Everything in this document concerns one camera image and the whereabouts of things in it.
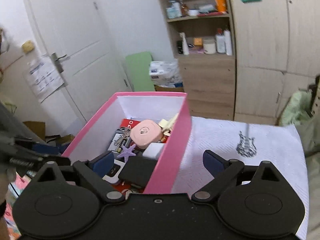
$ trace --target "bottle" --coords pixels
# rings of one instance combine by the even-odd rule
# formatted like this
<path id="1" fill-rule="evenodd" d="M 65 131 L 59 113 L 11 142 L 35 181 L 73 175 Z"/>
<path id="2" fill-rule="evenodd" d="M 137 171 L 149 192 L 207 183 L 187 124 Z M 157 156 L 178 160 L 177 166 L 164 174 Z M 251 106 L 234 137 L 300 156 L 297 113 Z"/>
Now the bottle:
<path id="1" fill-rule="evenodd" d="M 189 47 L 186 40 L 186 34 L 180 33 L 180 37 L 182 38 L 182 49 L 184 55 L 189 55 Z"/>
<path id="2" fill-rule="evenodd" d="M 218 28 L 216 41 L 217 41 L 217 51 L 219 53 L 225 53 L 226 52 L 225 38 L 221 28 Z"/>
<path id="3" fill-rule="evenodd" d="M 182 16 L 187 16 L 188 15 L 189 8 L 185 3 L 183 3 L 182 0 L 180 0 L 180 10 L 181 10 Z"/>
<path id="4" fill-rule="evenodd" d="M 226 53 L 228 56 L 232 56 L 231 32 L 228 29 L 225 29 L 223 34 L 226 44 Z"/>
<path id="5" fill-rule="evenodd" d="M 171 7 L 174 7 L 176 9 L 176 17 L 181 17 L 182 13 L 180 8 L 180 3 L 176 0 L 170 0 L 169 2 L 172 4 Z"/>

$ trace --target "drawer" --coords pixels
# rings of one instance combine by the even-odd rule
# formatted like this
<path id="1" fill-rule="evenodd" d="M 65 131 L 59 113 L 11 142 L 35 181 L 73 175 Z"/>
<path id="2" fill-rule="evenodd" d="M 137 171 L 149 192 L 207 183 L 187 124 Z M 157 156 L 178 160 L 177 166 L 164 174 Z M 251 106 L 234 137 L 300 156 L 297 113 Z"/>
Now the drawer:
<path id="1" fill-rule="evenodd" d="M 204 118 L 233 120 L 236 62 L 234 57 L 182 57 L 179 59 L 190 113 Z"/>

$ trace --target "cabinet door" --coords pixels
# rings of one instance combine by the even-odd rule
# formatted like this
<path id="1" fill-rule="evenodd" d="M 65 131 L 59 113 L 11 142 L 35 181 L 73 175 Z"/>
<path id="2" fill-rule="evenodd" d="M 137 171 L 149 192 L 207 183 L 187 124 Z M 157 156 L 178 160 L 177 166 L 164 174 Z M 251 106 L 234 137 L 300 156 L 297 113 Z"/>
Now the cabinet door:
<path id="1" fill-rule="evenodd" d="M 239 67 L 236 113 L 276 117 L 283 74 L 280 71 Z"/>
<path id="2" fill-rule="evenodd" d="M 243 3 L 231 0 L 237 66 L 286 70 L 289 27 L 287 0 Z"/>
<path id="3" fill-rule="evenodd" d="M 315 82 L 314 78 L 309 78 L 305 76 L 299 76 L 294 74 L 285 74 L 284 75 L 284 87 L 281 95 L 281 99 L 279 102 L 279 108 L 277 111 L 277 117 L 281 115 L 283 109 L 287 105 L 289 98 L 292 94 L 299 89 L 308 89 L 309 84 L 313 84 Z"/>
<path id="4" fill-rule="evenodd" d="M 320 0 L 288 1 L 288 72 L 316 76 L 320 73 Z"/>
<path id="5" fill-rule="evenodd" d="M 233 120 L 236 61 L 225 55 L 179 57 L 183 87 L 192 116 Z"/>

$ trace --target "orange box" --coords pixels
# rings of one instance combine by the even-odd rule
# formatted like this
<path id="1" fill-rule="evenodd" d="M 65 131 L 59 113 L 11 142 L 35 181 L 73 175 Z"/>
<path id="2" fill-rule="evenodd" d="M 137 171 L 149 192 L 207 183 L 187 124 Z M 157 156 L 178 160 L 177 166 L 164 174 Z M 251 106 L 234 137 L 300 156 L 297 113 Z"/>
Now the orange box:
<path id="1" fill-rule="evenodd" d="M 202 38 L 193 38 L 193 45 L 202 46 L 203 45 Z"/>

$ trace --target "door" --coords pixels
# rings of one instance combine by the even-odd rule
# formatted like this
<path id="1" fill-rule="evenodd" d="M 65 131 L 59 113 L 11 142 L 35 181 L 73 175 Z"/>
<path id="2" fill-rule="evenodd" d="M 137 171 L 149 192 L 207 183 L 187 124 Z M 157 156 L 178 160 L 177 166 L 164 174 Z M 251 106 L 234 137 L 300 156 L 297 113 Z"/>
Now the door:
<path id="1" fill-rule="evenodd" d="M 288 0 L 290 44 L 288 72 L 320 73 L 320 0 Z"/>
<path id="2" fill-rule="evenodd" d="M 284 75 L 284 87 L 279 101 L 279 108 L 277 111 L 277 117 L 279 117 L 287 105 L 289 98 L 292 94 L 299 89 L 307 90 L 308 85 L 315 82 L 314 78 L 309 78 L 305 76 L 299 76 L 294 74 L 285 74 Z"/>
<path id="3" fill-rule="evenodd" d="M 280 71 L 239 67 L 236 113 L 276 117 L 283 86 Z"/>
<path id="4" fill-rule="evenodd" d="M 231 0 L 237 66 L 286 70 L 289 28 L 287 0 L 243 3 Z"/>
<path id="5" fill-rule="evenodd" d="M 94 0 L 29 0 L 49 55 L 68 55 L 62 76 L 88 121 L 115 93 L 129 90 Z"/>

